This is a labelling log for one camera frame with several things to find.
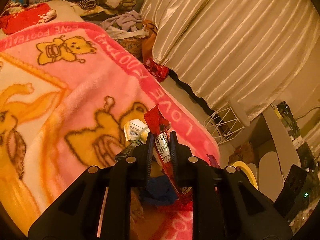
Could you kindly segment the dark chocolate bar wrapper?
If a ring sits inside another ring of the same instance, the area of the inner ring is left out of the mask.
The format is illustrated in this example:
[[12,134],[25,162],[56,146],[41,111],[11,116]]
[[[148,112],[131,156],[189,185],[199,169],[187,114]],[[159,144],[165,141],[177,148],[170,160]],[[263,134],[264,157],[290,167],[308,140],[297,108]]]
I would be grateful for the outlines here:
[[141,146],[143,143],[139,140],[131,141],[129,146],[127,146],[124,150],[122,150],[120,153],[118,153],[114,159],[116,162],[119,162],[123,159],[126,159],[127,157],[131,156],[133,153],[133,150],[135,147]]

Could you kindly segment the yellow white snack packet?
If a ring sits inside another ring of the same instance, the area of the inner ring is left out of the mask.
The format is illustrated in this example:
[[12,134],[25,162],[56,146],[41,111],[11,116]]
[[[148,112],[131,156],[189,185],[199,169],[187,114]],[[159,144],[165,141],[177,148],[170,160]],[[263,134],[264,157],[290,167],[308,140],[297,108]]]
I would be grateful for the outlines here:
[[145,144],[150,130],[144,122],[139,119],[130,120],[124,125],[124,135],[126,141],[138,140]]

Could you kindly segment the red snack wrapper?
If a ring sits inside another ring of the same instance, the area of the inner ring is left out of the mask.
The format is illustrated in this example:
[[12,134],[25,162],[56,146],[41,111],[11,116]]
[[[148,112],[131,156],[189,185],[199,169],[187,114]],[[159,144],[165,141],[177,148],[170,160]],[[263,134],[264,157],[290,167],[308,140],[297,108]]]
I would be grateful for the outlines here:
[[146,124],[153,134],[156,158],[159,159],[164,173],[168,176],[169,181],[177,194],[182,206],[186,206],[192,201],[192,188],[179,187],[174,178],[173,162],[170,153],[168,129],[170,122],[163,116],[159,110],[159,105],[154,106],[144,114]]

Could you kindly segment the yellow rimmed black trash bin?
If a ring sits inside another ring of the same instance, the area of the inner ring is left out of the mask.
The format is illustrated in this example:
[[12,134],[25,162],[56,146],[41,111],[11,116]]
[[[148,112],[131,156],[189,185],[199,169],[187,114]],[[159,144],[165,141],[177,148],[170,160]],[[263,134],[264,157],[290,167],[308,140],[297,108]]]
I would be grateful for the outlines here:
[[243,161],[236,161],[231,164],[231,166],[234,166],[237,170],[241,171],[246,178],[249,180],[249,182],[258,190],[258,184],[257,180],[254,176],[254,173],[250,169],[250,167],[244,163]]

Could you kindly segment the white curved desk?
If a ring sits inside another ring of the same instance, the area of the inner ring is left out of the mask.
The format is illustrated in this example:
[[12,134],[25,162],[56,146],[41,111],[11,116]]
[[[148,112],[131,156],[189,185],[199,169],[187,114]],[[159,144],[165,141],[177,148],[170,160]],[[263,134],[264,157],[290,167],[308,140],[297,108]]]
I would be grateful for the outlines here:
[[284,187],[293,164],[301,166],[289,134],[274,111],[268,106],[252,124],[249,141],[255,153],[258,189],[275,201]]

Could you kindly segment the dark box on desk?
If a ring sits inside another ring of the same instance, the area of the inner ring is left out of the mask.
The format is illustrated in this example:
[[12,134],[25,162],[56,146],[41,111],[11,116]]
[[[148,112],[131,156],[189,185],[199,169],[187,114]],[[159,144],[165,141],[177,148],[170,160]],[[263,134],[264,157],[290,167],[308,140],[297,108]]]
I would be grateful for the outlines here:
[[288,135],[292,138],[292,140],[297,139],[300,136],[300,129],[286,101],[282,101],[277,104],[277,109],[281,116],[280,120],[283,123]]

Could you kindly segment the blue wrapper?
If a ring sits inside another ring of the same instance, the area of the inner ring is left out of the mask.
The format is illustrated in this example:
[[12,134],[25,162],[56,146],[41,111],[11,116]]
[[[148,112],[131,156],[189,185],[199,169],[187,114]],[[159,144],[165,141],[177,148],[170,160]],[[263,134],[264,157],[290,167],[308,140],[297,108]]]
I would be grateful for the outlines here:
[[158,206],[173,204],[178,199],[177,194],[166,175],[150,178],[146,187],[146,192],[144,193],[144,198],[149,203]]

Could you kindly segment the pink football bear blanket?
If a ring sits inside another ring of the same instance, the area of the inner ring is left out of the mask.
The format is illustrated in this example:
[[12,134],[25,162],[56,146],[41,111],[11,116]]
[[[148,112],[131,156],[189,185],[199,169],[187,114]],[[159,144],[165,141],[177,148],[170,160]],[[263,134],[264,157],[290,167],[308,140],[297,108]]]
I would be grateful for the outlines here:
[[92,165],[115,164],[124,125],[155,106],[206,162],[220,152],[201,123],[103,29],[29,27],[1,39],[1,204],[29,228]]

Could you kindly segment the red plastic bag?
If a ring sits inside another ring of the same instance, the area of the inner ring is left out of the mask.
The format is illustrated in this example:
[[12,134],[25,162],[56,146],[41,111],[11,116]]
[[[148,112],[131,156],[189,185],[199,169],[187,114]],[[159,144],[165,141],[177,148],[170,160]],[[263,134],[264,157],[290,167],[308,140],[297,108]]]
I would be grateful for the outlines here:
[[157,64],[151,58],[147,59],[144,66],[148,70],[148,72],[156,78],[156,80],[159,83],[163,82],[169,75],[169,68]]

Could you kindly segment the cream satin curtain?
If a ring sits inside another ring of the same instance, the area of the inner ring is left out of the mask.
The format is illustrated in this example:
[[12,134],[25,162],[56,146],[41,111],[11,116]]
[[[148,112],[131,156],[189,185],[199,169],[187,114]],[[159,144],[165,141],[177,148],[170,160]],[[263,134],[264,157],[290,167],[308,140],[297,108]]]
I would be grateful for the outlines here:
[[235,99],[249,119],[304,67],[319,38],[310,0],[144,0],[157,27],[152,59],[211,109]]

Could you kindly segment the woven laundry basket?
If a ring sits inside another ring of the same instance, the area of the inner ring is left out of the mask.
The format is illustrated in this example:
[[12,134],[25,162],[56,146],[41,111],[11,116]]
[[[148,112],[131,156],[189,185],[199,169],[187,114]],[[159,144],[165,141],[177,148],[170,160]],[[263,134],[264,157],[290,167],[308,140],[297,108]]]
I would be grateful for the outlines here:
[[118,39],[116,40],[116,42],[135,58],[137,58],[138,60],[142,60],[142,43],[144,40],[145,38],[129,37]]

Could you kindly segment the orange bag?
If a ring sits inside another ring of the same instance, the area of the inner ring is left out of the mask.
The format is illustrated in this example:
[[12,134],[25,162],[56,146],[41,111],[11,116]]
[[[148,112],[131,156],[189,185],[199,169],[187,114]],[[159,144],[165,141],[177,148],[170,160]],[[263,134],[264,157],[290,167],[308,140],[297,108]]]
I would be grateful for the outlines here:
[[144,20],[143,25],[148,35],[142,39],[142,59],[143,63],[146,63],[149,58],[152,58],[152,49],[157,37],[158,28],[150,20]]

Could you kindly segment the lavender garment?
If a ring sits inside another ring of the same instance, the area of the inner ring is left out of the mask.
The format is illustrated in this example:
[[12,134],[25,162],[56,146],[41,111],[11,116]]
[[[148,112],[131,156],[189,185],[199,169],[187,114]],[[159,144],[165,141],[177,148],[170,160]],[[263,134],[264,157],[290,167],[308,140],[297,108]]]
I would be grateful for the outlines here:
[[124,31],[138,31],[143,28],[143,18],[138,12],[132,10],[124,14],[108,18],[99,25],[107,30],[109,27],[119,28]]

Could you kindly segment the red patterned cloth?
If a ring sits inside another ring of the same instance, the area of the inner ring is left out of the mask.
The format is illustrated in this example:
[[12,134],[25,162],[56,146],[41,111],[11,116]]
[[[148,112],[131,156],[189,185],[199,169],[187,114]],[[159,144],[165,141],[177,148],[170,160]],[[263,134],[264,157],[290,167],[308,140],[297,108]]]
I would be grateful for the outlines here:
[[1,29],[6,35],[14,34],[27,27],[47,23],[56,18],[56,10],[47,3],[28,7],[10,6],[1,14]]

